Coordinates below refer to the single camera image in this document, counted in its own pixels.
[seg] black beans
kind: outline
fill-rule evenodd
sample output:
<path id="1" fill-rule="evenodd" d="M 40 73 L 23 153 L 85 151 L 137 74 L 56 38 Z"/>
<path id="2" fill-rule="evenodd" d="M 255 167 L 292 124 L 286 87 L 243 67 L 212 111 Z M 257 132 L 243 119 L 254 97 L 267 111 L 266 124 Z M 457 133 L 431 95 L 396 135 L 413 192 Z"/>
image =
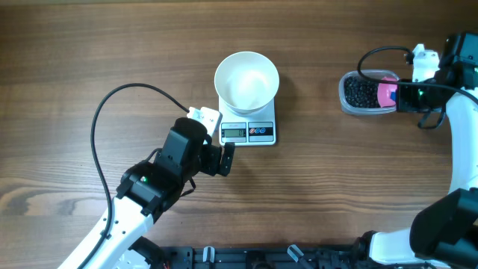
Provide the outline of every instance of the black beans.
<path id="1" fill-rule="evenodd" d="M 362 78 L 349 77 L 344 82 L 345 99 L 356 108 L 380 108 L 376 92 L 379 84 Z"/>

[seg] wood grain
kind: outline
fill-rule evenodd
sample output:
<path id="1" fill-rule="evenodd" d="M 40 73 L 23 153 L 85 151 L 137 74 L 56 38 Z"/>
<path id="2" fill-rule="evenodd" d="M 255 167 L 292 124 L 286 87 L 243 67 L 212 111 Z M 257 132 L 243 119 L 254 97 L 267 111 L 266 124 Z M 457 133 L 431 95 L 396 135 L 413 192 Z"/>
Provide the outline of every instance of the wood grain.
<path id="1" fill-rule="evenodd" d="M 447 193 L 450 130 L 418 116 L 351 117 L 338 80 L 368 50 L 476 30 L 475 1 L 217 1 L 0 7 L 0 268 L 55 268 L 106 202 L 90 152 L 102 97 L 144 82 L 217 108 L 214 71 L 238 51 L 277 66 L 279 142 L 239 148 L 227 178 L 198 175 L 148 237 L 160 246 L 344 243 L 409 226 Z M 400 53 L 369 68 L 409 77 Z M 112 194 L 183 117 L 150 90 L 108 101 L 97 149 Z"/>

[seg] white bowl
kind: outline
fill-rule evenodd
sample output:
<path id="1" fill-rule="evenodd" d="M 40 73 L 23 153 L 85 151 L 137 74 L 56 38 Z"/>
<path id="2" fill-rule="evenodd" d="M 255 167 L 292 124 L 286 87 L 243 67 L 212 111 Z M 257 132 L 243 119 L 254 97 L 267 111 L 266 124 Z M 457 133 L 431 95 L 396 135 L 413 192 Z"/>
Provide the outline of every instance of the white bowl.
<path id="1" fill-rule="evenodd" d="M 279 72 L 257 52 L 238 52 L 228 56 L 216 70 L 214 86 L 233 111 L 258 111 L 274 99 L 279 89 Z"/>

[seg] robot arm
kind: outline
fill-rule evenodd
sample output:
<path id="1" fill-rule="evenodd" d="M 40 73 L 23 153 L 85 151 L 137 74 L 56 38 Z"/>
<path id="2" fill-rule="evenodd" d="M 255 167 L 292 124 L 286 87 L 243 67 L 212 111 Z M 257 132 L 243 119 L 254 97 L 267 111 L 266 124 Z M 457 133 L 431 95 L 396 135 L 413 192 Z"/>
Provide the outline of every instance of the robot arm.
<path id="1" fill-rule="evenodd" d="M 478 97 L 478 88 L 470 90 Z M 450 192 L 478 188 L 478 105 L 457 93 L 447 102 L 453 145 Z"/>
<path id="2" fill-rule="evenodd" d="M 478 97 L 477 42 L 478 36 L 470 33 L 450 37 L 439 62 L 436 52 L 417 46 L 413 82 L 470 89 L 466 92 Z M 475 268 L 478 266 L 478 227 L 474 225 L 478 219 L 478 104 L 469 96 L 433 87 L 400 86 L 397 96 L 399 112 L 443 109 L 446 104 L 453 140 L 452 181 L 449 194 L 419 213 L 411 228 L 374 234 L 369 257 L 383 265 L 430 262 L 441 267 Z"/>
<path id="3" fill-rule="evenodd" d="M 150 268 L 153 262 L 146 262 L 131 245 L 148 232 L 179 197 L 191 192 L 182 193 L 188 181 L 195 188 L 192 176 L 198 172 L 211 176 L 229 174 L 234 144 L 227 143 L 223 154 L 221 147 L 211 145 L 220 113 L 209 108 L 190 108 L 187 116 L 176 120 L 153 163 L 149 159 L 141 161 L 123 174 L 112 201 L 113 211 L 109 213 L 112 216 L 110 232 L 85 268 L 130 268 L 132 262 L 135 268 Z M 107 218 L 108 210 L 59 268 L 80 266 L 105 232 Z"/>

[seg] digital kitchen scale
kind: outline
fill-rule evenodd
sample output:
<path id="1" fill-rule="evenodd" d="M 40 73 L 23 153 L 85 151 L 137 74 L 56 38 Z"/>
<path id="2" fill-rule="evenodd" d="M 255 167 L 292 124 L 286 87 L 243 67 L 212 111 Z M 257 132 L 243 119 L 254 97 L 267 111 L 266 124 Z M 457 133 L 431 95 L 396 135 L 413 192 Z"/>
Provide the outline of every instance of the digital kitchen scale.
<path id="1" fill-rule="evenodd" d="M 276 143 L 274 99 L 265 107 L 248 114 L 233 111 L 219 99 L 223 115 L 219 125 L 219 142 L 234 142 L 236 146 L 269 146 Z"/>

